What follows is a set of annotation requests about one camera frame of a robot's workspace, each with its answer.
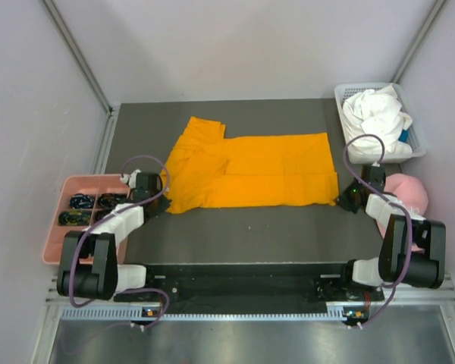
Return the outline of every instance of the white cloth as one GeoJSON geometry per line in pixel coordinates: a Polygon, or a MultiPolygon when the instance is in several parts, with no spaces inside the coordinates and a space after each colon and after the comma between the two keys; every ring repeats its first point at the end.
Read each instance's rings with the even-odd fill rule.
{"type": "Polygon", "coordinates": [[[130,188],[135,188],[137,186],[137,174],[140,172],[140,169],[136,169],[131,175],[125,173],[123,177],[120,177],[121,183],[127,184],[130,188]]]}
{"type": "MultiPolygon", "coordinates": [[[[411,154],[411,146],[398,140],[401,132],[413,122],[407,113],[401,111],[401,106],[392,85],[379,91],[367,89],[351,96],[342,107],[349,139],[361,134],[375,134],[384,142],[387,154],[411,154]]],[[[375,138],[361,138],[353,146],[364,154],[381,153],[381,144],[375,138]]]]}

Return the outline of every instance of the folded shirt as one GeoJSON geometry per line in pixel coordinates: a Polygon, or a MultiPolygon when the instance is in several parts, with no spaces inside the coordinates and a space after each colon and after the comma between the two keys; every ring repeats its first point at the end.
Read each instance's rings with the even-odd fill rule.
{"type": "Polygon", "coordinates": [[[190,119],[165,164],[171,175],[170,213],[334,205],[337,173],[326,133],[225,139],[225,128],[218,121],[190,119]]]}

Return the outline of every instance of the white wall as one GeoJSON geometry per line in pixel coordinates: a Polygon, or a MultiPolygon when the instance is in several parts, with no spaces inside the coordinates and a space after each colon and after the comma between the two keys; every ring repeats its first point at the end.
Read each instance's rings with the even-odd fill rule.
{"type": "Polygon", "coordinates": [[[58,192],[90,171],[104,120],[40,2],[0,2],[0,363],[30,353],[58,192]]]}
{"type": "Polygon", "coordinates": [[[433,1],[56,0],[111,102],[333,97],[390,80],[433,1]]]}
{"type": "Polygon", "coordinates": [[[447,269],[455,282],[455,0],[449,2],[403,78],[430,150],[404,171],[428,189],[428,216],[447,225],[447,269]]]}

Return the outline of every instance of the plastic basket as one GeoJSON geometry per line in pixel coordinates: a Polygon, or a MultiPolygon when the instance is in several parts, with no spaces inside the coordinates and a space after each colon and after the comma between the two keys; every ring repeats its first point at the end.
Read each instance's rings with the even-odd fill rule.
{"type": "MultiPolygon", "coordinates": [[[[335,87],[335,102],[337,103],[337,110],[339,111],[340,124],[342,125],[342,131],[344,132],[344,139],[348,143],[349,136],[347,134],[347,120],[344,116],[342,110],[342,105],[345,100],[350,98],[357,93],[361,93],[366,89],[382,89],[386,86],[391,85],[387,82],[377,82],[377,83],[347,83],[344,85],[339,85],[335,87]]],[[[413,118],[413,124],[408,129],[408,140],[407,143],[413,149],[412,153],[409,154],[389,154],[387,153],[384,156],[384,162],[386,163],[401,163],[413,157],[422,157],[426,154],[427,143],[423,136],[422,130],[419,127],[419,122],[416,119],[414,113],[411,110],[408,110],[408,101],[404,94],[403,88],[396,84],[392,83],[394,90],[396,91],[398,101],[403,106],[401,111],[408,113],[413,118]]],[[[379,160],[380,155],[377,154],[365,154],[359,150],[353,148],[352,146],[348,149],[349,160],[355,164],[365,164],[373,163],[379,160]]]]}

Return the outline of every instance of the pink tray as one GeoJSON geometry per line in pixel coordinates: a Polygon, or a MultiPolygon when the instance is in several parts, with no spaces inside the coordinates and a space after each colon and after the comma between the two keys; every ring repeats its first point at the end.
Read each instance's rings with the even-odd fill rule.
{"type": "MultiPolygon", "coordinates": [[[[85,195],[91,195],[95,197],[95,201],[98,201],[98,197],[103,193],[129,193],[130,188],[120,182],[119,174],[101,174],[101,175],[83,175],[83,176],[71,176],[65,182],[62,187],[61,196],[59,198],[58,207],[55,210],[54,221],[52,222],[51,230],[49,231],[49,237],[45,242],[44,250],[42,251],[42,261],[45,264],[58,265],[61,261],[62,244],[64,236],[69,231],[81,231],[87,226],[61,226],[58,223],[58,216],[63,211],[72,210],[69,206],[69,200],[76,193],[84,193],[85,195]]],[[[89,224],[93,224],[94,214],[97,211],[102,210],[97,207],[96,202],[93,209],[86,209],[91,211],[91,221],[89,224]]],[[[126,251],[127,239],[123,240],[117,248],[118,263],[121,264],[124,261],[124,254],[126,251]]],[[[81,260],[81,262],[91,263],[93,259],[88,258],[81,260]]]]}

